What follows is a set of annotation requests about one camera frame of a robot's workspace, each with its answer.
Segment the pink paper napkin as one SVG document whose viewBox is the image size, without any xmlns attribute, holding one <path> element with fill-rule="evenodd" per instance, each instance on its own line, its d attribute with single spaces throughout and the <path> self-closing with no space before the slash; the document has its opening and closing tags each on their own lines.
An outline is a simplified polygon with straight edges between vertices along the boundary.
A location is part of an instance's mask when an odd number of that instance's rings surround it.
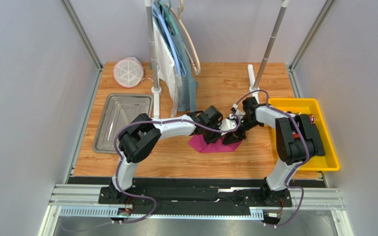
<svg viewBox="0 0 378 236">
<path fill-rule="evenodd" d="M 218 139 L 215 143 L 207 144 L 202 135 L 195 135 L 188 141 L 188 145 L 199 153 L 222 153 L 235 151 L 242 141 L 229 145 L 223 144 L 223 138 Z"/>
</svg>

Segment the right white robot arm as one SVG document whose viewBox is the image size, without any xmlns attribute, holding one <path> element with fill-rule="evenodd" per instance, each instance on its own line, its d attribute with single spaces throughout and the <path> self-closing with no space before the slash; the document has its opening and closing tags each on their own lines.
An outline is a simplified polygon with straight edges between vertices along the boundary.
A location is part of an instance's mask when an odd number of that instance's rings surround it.
<svg viewBox="0 0 378 236">
<path fill-rule="evenodd" d="M 265 104 L 245 105 L 243 109 L 245 115 L 239 128 L 226 134 L 223 144 L 244 140 L 246 132 L 256 126 L 273 128 L 279 159 L 260 189 L 263 201 L 282 198 L 298 168 L 314 156 L 325 155 L 318 128 L 308 114 L 286 113 Z"/>
</svg>

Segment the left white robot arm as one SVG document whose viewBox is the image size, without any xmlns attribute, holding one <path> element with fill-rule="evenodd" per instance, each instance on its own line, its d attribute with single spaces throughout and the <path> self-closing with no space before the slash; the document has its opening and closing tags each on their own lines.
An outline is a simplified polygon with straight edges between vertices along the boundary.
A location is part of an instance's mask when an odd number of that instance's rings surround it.
<svg viewBox="0 0 378 236">
<path fill-rule="evenodd" d="M 193 135 L 203 135 L 208 141 L 216 141 L 221 135 L 219 127 L 222 121 L 223 116 L 215 106 L 176 118 L 150 118 L 146 113 L 138 115 L 115 135 L 114 149 L 120 159 L 112 177 L 113 188 L 122 192 L 132 186 L 138 164 L 150 155 L 158 141 Z"/>
</svg>

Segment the right rack pole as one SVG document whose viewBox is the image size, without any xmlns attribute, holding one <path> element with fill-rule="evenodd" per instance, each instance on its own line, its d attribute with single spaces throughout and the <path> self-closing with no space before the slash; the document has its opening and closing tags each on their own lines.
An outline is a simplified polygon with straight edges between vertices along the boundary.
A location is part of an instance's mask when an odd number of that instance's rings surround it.
<svg viewBox="0 0 378 236">
<path fill-rule="evenodd" d="M 247 72 L 248 72 L 249 83 L 250 83 L 249 92 L 250 92 L 250 95 L 252 97 L 254 97 L 257 102 L 259 102 L 258 85 L 259 85 L 261 78 L 263 76 L 265 67 L 267 65 L 269 56 L 270 56 L 271 51 L 273 49 L 274 43 L 276 41 L 276 37 L 277 37 L 277 34 L 278 34 L 279 29 L 281 27 L 281 24 L 282 24 L 283 18 L 285 16 L 286 10 L 288 8 L 289 2 L 290 2 L 290 0 L 282 0 L 281 1 L 281 6 L 280 6 L 280 9 L 279 9 L 275 24 L 273 26 L 273 30 L 271 32 L 271 35 L 270 35 L 264 56 L 262 58 L 259 70 L 256 73 L 256 75 L 254 75 L 253 65 L 248 64 L 248 66 L 247 66 Z"/>
</svg>

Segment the rack pole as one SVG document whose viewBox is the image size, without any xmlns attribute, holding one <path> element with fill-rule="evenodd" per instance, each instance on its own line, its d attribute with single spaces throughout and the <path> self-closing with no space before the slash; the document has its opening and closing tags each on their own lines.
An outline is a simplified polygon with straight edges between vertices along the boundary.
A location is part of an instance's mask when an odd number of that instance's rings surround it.
<svg viewBox="0 0 378 236">
<path fill-rule="evenodd" d="M 273 30 L 271 32 L 271 35 L 270 35 L 264 56 L 262 58 L 259 70 L 256 73 L 256 75 L 254 75 L 253 65 L 248 64 L 248 66 L 247 66 L 247 72 L 248 72 L 249 83 L 250 83 L 249 92 L 250 92 L 250 95 L 252 97 L 254 97 L 257 102 L 259 102 L 258 85 L 259 85 L 261 78 L 263 76 L 265 67 L 267 65 L 269 56 L 270 56 L 271 51 L 273 49 L 274 43 L 276 41 L 276 37 L 277 37 L 277 34 L 278 34 L 279 29 L 281 27 L 281 24 L 282 24 L 283 18 L 285 16 L 286 10 L 288 8 L 289 2 L 290 2 L 290 0 L 282 0 L 281 1 L 281 6 L 280 6 L 280 9 L 279 9 L 275 24 L 273 26 Z"/>
<path fill-rule="evenodd" d="M 151 69 L 153 72 L 153 81 L 154 81 L 154 85 L 151 89 L 153 97 L 154 97 L 153 117 L 160 118 L 160 96 L 162 94 L 162 88 L 159 84 L 157 57 L 156 57 L 156 51 L 155 51 L 155 37 L 154 37 L 154 25 L 153 25 L 153 13 L 152 13 L 153 1 L 145 0 L 144 4 L 146 8 L 148 34 L 149 34 L 149 42 L 150 42 L 150 50 L 151 50 L 151 55 L 150 55 Z"/>
</svg>

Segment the blue grey hanging cloth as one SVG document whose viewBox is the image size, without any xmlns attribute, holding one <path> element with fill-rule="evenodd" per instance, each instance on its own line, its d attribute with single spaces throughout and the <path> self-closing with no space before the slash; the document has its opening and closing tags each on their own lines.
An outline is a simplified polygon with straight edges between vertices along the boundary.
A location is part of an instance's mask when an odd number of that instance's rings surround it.
<svg viewBox="0 0 378 236">
<path fill-rule="evenodd" d="M 185 51 L 184 43 L 187 44 L 186 37 L 184 36 L 183 30 L 180 28 L 180 25 L 171 12 L 167 9 L 166 12 L 171 18 L 171 28 L 173 32 L 172 39 L 177 46 L 178 55 L 182 61 L 183 68 L 186 70 L 186 75 L 182 75 L 182 96 L 180 98 L 179 111 L 195 112 L 197 111 L 196 93 L 198 82 L 194 78 L 195 73 L 192 70 L 189 57 Z"/>
</svg>

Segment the left rack pole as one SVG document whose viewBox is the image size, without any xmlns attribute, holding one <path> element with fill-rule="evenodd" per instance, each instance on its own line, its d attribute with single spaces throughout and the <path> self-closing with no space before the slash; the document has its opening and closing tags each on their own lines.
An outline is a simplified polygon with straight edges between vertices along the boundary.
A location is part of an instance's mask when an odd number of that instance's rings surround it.
<svg viewBox="0 0 378 236">
<path fill-rule="evenodd" d="M 145 0 L 144 4 L 146 8 L 148 34 L 149 34 L 149 42 L 150 42 L 150 50 L 151 50 L 151 55 L 150 55 L 151 69 L 153 72 L 153 81 L 154 81 L 154 85 L 151 89 L 153 97 L 154 97 L 153 117 L 160 118 L 160 96 L 162 94 L 162 88 L 159 84 L 157 57 L 156 57 L 156 51 L 155 51 L 155 37 L 154 37 L 154 25 L 153 25 L 153 13 L 152 13 L 153 1 Z"/>
</svg>

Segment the white lace cloth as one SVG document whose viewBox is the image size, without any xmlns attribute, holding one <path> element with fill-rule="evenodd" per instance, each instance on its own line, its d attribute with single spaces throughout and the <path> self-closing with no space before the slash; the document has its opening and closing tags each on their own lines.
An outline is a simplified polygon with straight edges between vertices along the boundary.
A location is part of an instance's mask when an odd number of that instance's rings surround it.
<svg viewBox="0 0 378 236">
<path fill-rule="evenodd" d="M 164 81 L 168 87 L 169 95 L 173 101 L 170 117 L 173 118 L 178 113 L 180 98 L 182 96 L 182 77 L 179 76 L 174 58 L 170 52 L 166 40 L 163 38 L 158 24 L 153 19 L 153 31 L 155 39 L 155 52 L 157 58 L 158 77 Z"/>
</svg>

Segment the pink gold utensil in bin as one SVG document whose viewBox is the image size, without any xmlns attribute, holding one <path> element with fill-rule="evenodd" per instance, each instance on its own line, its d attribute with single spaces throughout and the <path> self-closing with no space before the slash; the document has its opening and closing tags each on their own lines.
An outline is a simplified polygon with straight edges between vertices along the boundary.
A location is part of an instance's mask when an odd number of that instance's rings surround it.
<svg viewBox="0 0 378 236">
<path fill-rule="evenodd" d="M 311 124 L 320 123 L 320 116 L 319 115 L 307 114 L 307 116 L 309 117 Z"/>
</svg>

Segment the blue clothes hanger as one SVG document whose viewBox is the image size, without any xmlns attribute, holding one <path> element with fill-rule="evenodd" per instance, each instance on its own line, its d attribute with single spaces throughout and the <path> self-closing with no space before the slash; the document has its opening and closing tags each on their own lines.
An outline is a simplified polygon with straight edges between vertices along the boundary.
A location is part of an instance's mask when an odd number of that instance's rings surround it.
<svg viewBox="0 0 378 236">
<path fill-rule="evenodd" d="M 176 48 L 176 46 L 173 42 L 173 39 L 171 37 L 171 31 L 169 30 L 168 25 L 166 24 L 165 17 L 163 15 L 163 13 L 159 10 L 158 6 L 156 5 L 156 2 L 153 3 L 153 13 L 154 13 L 154 17 L 157 19 L 157 21 L 160 24 L 160 32 L 161 32 L 166 44 L 168 45 L 169 51 L 170 51 L 172 58 L 175 62 L 175 67 L 177 69 L 178 75 L 179 76 L 182 76 L 182 75 L 185 76 L 186 70 L 184 68 L 183 69 L 181 68 L 181 62 L 182 61 L 179 58 L 177 48 Z"/>
</svg>

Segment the yellow plastic bin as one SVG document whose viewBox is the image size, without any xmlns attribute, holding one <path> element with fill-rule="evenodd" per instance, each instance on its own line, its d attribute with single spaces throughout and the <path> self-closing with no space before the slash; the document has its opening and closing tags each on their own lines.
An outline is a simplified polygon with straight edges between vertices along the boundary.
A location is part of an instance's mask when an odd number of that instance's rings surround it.
<svg viewBox="0 0 378 236">
<path fill-rule="evenodd" d="M 324 156 L 314 156 L 300 171 L 306 172 L 336 172 L 340 164 L 332 137 L 327 125 L 329 112 L 314 98 L 270 98 L 269 104 L 284 112 L 302 113 L 314 116 L 314 124 L 319 131 Z"/>
</svg>

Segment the silver metal tray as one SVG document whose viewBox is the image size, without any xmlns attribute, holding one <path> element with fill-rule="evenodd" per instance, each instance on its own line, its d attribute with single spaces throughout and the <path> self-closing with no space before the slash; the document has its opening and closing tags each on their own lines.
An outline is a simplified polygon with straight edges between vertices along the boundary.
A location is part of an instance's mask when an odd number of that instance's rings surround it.
<svg viewBox="0 0 378 236">
<path fill-rule="evenodd" d="M 139 114 L 150 115 L 153 99 L 153 96 L 149 94 L 112 93 L 108 95 L 95 133 L 93 151 L 115 153 L 115 135 Z"/>
</svg>

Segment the pink white mesh basket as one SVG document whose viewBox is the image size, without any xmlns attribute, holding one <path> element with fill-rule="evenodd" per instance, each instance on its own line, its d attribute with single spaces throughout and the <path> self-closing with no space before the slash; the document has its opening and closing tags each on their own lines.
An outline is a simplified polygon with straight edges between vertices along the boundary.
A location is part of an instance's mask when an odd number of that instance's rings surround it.
<svg viewBox="0 0 378 236">
<path fill-rule="evenodd" d="M 145 77 L 142 63 L 136 57 L 127 57 L 117 62 L 113 69 L 116 83 L 124 88 L 134 88 L 145 80 L 153 82 L 150 77 Z"/>
</svg>

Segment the beige clothes hanger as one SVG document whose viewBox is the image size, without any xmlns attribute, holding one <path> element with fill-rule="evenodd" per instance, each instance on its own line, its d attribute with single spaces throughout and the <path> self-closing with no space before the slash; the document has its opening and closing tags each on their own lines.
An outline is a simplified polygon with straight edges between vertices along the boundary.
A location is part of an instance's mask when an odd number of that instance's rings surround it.
<svg viewBox="0 0 378 236">
<path fill-rule="evenodd" d="M 171 3 L 165 3 L 164 4 L 166 9 L 171 12 L 171 14 L 174 16 L 174 18 L 177 20 L 178 24 L 180 25 L 180 28 L 183 30 L 184 36 L 186 37 L 187 44 L 184 43 L 185 51 L 189 57 L 190 64 L 192 66 L 192 70 L 195 73 L 196 76 L 200 75 L 201 73 L 201 63 L 196 51 L 196 48 L 194 46 L 194 43 L 192 41 L 192 38 L 184 25 L 182 21 L 182 12 L 184 11 L 185 4 L 183 0 L 180 0 L 180 4 L 177 7 L 177 11 L 175 11 Z"/>
</svg>

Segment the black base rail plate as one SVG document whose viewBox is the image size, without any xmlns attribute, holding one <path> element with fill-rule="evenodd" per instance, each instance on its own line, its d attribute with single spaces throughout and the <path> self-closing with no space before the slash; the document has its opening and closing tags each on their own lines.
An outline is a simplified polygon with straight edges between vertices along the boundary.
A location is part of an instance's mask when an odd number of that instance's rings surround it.
<svg viewBox="0 0 378 236">
<path fill-rule="evenodd" d="M 143 178 L 133 179 L 124 193 L 109 177 L 71 177 L 68 184 L 96 185 L 96 203 L 116 215 L 232 217 L 251 215 L 254 208 L 294 206 L 293 194 L 305 196 L 302 185 L 271 193 L 263 179 Z"/>
</svg>

